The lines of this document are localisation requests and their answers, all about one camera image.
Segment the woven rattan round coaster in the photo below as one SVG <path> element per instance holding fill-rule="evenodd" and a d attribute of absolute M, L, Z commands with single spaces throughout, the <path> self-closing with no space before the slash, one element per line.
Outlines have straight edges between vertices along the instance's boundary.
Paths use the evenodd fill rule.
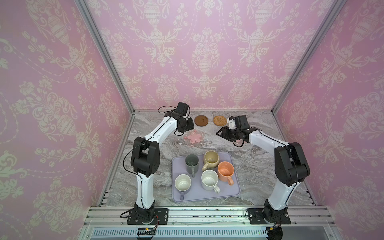
<path fill-rule="evenodd" d="M 216 126 L 223 127 L 227 124 L 227 119 L 224 116 L 215 116 L 213 118 L 213 123 Z"/>

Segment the brown wooden round coaster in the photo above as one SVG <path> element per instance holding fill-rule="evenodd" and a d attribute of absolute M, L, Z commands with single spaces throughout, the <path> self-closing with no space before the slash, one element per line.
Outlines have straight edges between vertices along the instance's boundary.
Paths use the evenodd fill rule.
<path fill-rule="evenodd" d="M 209 119 L 204 115 L 198 115 L 195 117 L 194 122 L 195 122 L 195 125 L 199 127 L 204 127 L 209 123 Z"/>

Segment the orange mug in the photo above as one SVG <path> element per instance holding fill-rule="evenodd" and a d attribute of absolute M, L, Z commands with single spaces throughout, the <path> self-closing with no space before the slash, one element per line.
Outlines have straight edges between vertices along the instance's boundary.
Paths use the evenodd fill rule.
<path fill-rule="evenodd" d="M 234 166 L 229 162 L 220 162 L 218 165 L 218 176 L 222 182 L 227 182 L 230 186 L 234 185 L 233 175 L 235 173 Z"/>

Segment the pink flower silicone coaster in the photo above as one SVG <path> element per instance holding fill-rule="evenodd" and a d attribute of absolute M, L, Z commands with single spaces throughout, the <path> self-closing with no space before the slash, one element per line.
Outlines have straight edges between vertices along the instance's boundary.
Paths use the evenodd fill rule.
<path fill-rule="evenodd" d="M 233 142 L 235 147 L 242 147 L 244 145 L 244 140 L 236 140 Z"/>

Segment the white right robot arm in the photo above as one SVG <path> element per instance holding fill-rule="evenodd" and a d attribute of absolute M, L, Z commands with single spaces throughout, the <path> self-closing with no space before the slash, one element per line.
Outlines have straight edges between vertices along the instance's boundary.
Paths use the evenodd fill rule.
<path fill-rule="evenodd" d="M 274 190 L 265 201 L 263 215 L 267 223 L 282 221 L 288 213 L 288 201 L 295 189 L 310 175 L 310 167 L 302 146 L 273 138 L 257 128 L 247 130 L 222 127 L 216 135 L 229 141 L 255 145 L 274 157 L 277 177 Z"/>

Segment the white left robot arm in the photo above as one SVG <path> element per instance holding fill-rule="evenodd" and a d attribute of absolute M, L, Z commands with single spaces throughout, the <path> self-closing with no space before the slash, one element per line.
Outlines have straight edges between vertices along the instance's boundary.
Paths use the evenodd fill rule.
<path fill-rule="evenodd" d="M 176 132 L 185 133 L 194 129 L 192 118 L 165 116 L 160 124 L 145 137 L 137 137 L 131 156 L 131 166 L 137 176 L 137 200 L 131 219 L 150 223 L 155 217 L 153 196 L 154 175 L 160 166 L 160 146 Z"/>

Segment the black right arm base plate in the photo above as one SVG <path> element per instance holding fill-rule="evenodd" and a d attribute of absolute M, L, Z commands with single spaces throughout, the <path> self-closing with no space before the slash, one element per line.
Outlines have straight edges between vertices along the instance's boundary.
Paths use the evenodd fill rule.
<path fill-rule="evenodd" d="M 289 225 L 291 220 L 288 208 L 275 211 L 269 208 L 248 208 L 246 217 L 251 225 Z"/>

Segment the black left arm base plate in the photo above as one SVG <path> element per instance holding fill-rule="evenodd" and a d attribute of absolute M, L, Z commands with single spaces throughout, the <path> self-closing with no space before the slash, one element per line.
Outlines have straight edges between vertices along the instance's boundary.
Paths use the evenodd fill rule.
<path fill-rule="evenodd" d="M 169 209 L 154 208 L 130 210 L 127 224 L 128 225 L 166 225 L 168 223 Z"/>

